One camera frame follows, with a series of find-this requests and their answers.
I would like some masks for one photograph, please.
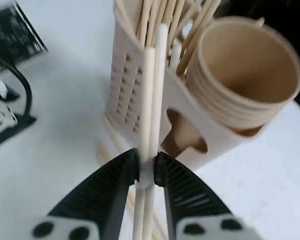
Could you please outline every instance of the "wooden chopstick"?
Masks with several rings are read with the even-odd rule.
[[[142,46],[145,46],[145,44],[146,44],[148,19],[149,19],[149,15],[150,15],[151,5],[152,5],[152,0],[144,0],[143,1],[141,27],[140,27],[140,42],[141,42]]]
[[[154,30],[153,30],[154,34],[152,36],[151,47],[154,47],[156,44],[156,32],[164,18],[166,7],[167,7],[167,0],[161,0],[161,2],[159,4],[158,14],[156,16]]]
[[[157,14],[158,14],[158,10],[159,10],[158,5],[159,5],[159,0],[152,0],[151,11],[150,11],[150,21],[149,21],[148,33],[146,35],[146,43],[145,43],[145,45],[147,47],[151,46],[152,38],[154,35],[156,19],[157,19]]]
[[[176,29],[177,29],[177,26],[178,26],[178,23],[179,23],[179,20],[181,17],[181,12],[182,12],[184,5],[185,5],[185,0],[178,0],[174,15],[173,15],[173,20],[172,20],[172,23],[171,23],[171,26],[169,29],[167,54],[169,53],[169,49],[171,48],[171,45],[174,41],[175,32],[176,32]]]

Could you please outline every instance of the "white surface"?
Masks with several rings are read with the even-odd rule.
[[[94,139],[111,70],[111,1],[19,3],[49,54],[21,69],[33,90],[38,121],[0,147],[0,234],[6,233],[7,220],[47,214],[99,167]],[[3,80],[20,91],[14,78]],[[300,240],[300,108],[295,103],[260,138],[197,173],[266,240]]]

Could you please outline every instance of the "paper cup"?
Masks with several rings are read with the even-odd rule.
[[[300,60],[273,29],[224,17],[200,37],[186,85],[219,122],[239,130],[257,128],[300,91]]]

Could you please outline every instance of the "screw hole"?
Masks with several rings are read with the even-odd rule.
[[[128,54],[125,56],[125,61],[127,63],[131,61],[131,57]]]
[[[183,232],[189,235],[202,235],[205,234],[206,231],[200,225],[193,223],[185,226]]]
[[[138,86],[140,86],[140,85],[141,85],[141,83],[139,82],[139,80],[138,80],[138,79],[136,79],[136,80],[134,81],[134,84],[136,84],[136,85],[138,85]]]
[[[233,219],[225,219],[221,223],[221,228],[223,230],[230,230],[230,231],[238,231],[242,230],[242,226],[236,220]]]

